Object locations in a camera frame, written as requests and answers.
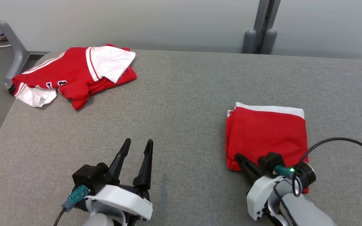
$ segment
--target clothing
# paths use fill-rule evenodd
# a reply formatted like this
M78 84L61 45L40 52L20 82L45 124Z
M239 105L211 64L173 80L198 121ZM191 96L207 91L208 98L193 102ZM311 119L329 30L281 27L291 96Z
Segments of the clothing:
M241 153L257 163L269 152L282 155L287 167L298 163L307 151L302 109L276 106L248 106L236 103L226 122L227 167L241 171L234 156Z
M90 95L136 79L129 65L135 53L111 44L102 47L72 47L12 79L17 99L41 107L56 97L56 89L73 99L74 109L81 109Z

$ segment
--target teal connector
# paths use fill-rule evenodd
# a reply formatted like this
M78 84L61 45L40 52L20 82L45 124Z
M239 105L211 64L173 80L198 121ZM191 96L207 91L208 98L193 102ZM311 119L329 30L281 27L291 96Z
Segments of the teal connector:
M277 165L275 167L275 172L277 175L279 176L285 176L291 180L293 180L293 174L294 174L294 168L293 167L290 167L290 168L286 168L284 166L280 166L280 165Z
M87 194L89 194L87 187L81 185L77 189L75 189L74 192L72 192L72 194L68 196L68 200L73 204L76 204L80 200L82 200Z
M65 212L69 212L75 204L82 200L87 194L89 194L89 189L86 186L81 185L68 196L68 200L66 200L61 207L65 209Z

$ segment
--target robotic arm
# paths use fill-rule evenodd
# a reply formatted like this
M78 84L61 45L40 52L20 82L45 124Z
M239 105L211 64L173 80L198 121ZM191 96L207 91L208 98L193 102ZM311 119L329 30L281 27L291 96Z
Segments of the robotic arm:
M307 163L288 169L282 156L272 152L258 159L260 167L240 153L235 159L251 185L247 192L247 207L252 219L267 216L275 226L336 226L305 196L293 194L294 171L297 173L296 188L305 189L316 180Z
M119 181L130 145L131 139L128 138L110 167L105 163L84 165L72 175L75 183L72 191L85 186L89 192L74 206L90 212L84 226L134 226L141 218L144 221L151 219L153 204L148 190L151 187L153 141L148 140L145 157L133 186L121 185Z

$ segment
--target gray table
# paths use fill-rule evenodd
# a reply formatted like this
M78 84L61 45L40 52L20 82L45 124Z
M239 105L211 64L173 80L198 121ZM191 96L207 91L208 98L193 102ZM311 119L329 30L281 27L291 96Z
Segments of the gray table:
M121 173L131 184L148 139L155 142L152 220L138 225L270 225L246 210L247 183L227 170L227 110L303 108L309 145L362 141L362 60L136 51L138 79L101 92L80 111L62 96L41 109L16 100L0 130L0 226L53 224L83 164L110 163L127 137ZM58 56L51 53L44 57ZM362 225L362 148L328 143L310 154L308 197L338 225ZM64 214L82 225L89 214Z

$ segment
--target folded red shirt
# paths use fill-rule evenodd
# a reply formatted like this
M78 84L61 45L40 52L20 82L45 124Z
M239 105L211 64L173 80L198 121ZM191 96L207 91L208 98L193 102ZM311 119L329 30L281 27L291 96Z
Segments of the folded red shirt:
M307 151L302 109L276 106L248 106L236 103L226 122L226 156L230 170L241 171L234 156L241 153L257 164L268 152L279 153L287 167Z

